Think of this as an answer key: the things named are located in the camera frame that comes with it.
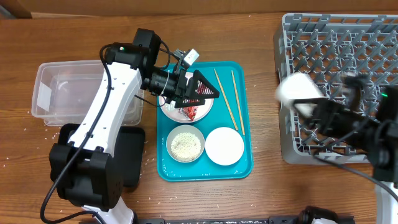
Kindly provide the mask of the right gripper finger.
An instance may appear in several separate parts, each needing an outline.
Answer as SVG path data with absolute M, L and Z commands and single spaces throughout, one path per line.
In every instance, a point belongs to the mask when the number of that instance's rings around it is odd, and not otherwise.
M 326 98 L 296 99 L 296 100 L 294 100 L 294 105 L 297 105 L 297 104 L 318 105 L 324 101 L 326 101 Z
M 307 119 L 311 118 L 316 105 L 314 104 L 294 104 L 293 109 L 299 114 L 299 116 Z

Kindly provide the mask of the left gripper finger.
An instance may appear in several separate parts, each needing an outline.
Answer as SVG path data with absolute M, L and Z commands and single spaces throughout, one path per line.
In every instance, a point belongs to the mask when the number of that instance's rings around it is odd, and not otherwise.
M 213 99 L 208 98 L 208 99 L 182 99 L 182 98 L 176 98 L 174 99 L 175 108 L 186 108 L 186 107 L 191 107 L 191 106 L 202 106 L 205 105 L 205 103 L 212 102 Z
M 218 98 L 220 93 L 199 70 L 195 70 L 188 80 L 185 96 L 189 100 L 204 100 Z

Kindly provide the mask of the red snack wrapper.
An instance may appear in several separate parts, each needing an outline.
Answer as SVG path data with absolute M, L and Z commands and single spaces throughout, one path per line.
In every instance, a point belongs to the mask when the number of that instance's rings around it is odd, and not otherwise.
M 200 95 L 208 93 L 209 88 L 206 87 L 204 84 L 200 83 L 198 89 L 196 92 Z M 183 115 L 184 117 L 188 118 L 190 121 L 193 121 L 195 119 L 195 116 L 197 114 L 197 109 L 198 106 L 191 106 L 191 107 L 186 107 L 186 108 L 179 108 L 178 112 Z

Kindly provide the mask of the white paper cup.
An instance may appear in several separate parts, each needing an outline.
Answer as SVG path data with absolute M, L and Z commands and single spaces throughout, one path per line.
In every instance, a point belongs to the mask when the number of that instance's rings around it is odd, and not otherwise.
M 293 105 L 296 99 L 323 97 L 324 95 L 310 76 L 299 72 L 283 79 L 275 93 L 275 98 L 281 105 L 292 111 L 295 111 Z

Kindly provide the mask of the grey bowl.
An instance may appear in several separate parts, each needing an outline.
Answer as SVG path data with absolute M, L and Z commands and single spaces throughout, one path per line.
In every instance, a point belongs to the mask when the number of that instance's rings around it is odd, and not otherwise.
M 176 128 L 174 128 L 174 129 L 169 133 L 169 135 L 167 136 L 167 141 L 166 141 L 166 148 L 167 148 L 168 154 L 169 154 L 175 161 L 181 162 L 181 161 L 176 160 L 176 159 L 171 155 L 171 152 L 170 152 L 170 146 L 171 146 L 172 140 L 173 140 L 173 138 L 174 138 L 177 134 L 179 134 L 179 133 L 192 133 L 192 134 L 196 135 L 196 136 L 199 138 L 199 140 L 200 140 L 200 142 L 201 142 L 201 154 L 195 159 L 195 160 L 197 160 L 197 159 L 202 155 L 202 153 L 203 153 L 203 151 L 204 151 L 204 149 L 205 149 L 205 138 L 204 138 L 203 134 L 201 133 L 201 131 L 200 131 L 198 128 L 192 126 L 192 125 L 180 125 L 180 126 L 177 126 Z

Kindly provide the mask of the white rice pile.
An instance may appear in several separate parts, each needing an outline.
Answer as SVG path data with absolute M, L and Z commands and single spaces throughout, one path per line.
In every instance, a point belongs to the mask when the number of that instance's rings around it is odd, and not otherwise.
M 170 152 L 178 161 L 194 161 L 201 154 L 201 142 L 192 133 L 179 133 L 172 140 Z

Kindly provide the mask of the white bowl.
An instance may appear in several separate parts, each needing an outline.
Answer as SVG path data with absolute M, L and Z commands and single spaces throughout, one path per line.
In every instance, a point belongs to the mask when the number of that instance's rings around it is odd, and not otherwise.
M 216 128 L 206 137 L 205 152 L 215 164 L 230 166 L 242 157 L 244 141 L 232 128 Z

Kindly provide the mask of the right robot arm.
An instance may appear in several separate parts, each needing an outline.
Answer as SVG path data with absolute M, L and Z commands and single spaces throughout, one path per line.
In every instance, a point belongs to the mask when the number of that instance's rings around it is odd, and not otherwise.
M 322 136 L 334 138 L 317 149 L 313 158 L 373 182 L 377 223 L 397 223 L 397 89 L 389 86 L 384 90 L 375 118 L 361 115 L 358 108 L 367 79 L 354 73 L 343 75 L 343 88 L 351 97 L 344 105 L 325 97 L 309 75 L 295 73 L 279 85 L 279 91 L 286 96 L 281 103 L 295 110 L 308 128 L 317 128 Z M 372 176 L 319 156 L 342 142 L 364 152 L 373 166 Z

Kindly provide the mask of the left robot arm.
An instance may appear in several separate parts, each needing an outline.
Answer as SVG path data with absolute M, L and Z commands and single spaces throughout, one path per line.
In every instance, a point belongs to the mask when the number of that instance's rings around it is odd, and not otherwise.
M 81 208 L 100 223 L 137 223 L 136 214 L 122 199 L 123 166 L 115 158 L 116 142 L 127 108 L 139 90 L 161 96 L 176 108 L 204 105 L 219 91 L 199 71 L 191 78 L 187 69 L 198 58 L 195 50 L 177 50 L 171 71 L 157 67 L 159 52 L 167 44 L 153 31 L 138 29 L 131 43 L 104 45 L 99 52 L 104 74 L 97 94 L 81 124 L 61 136 L 49 154 L 50 193 Z

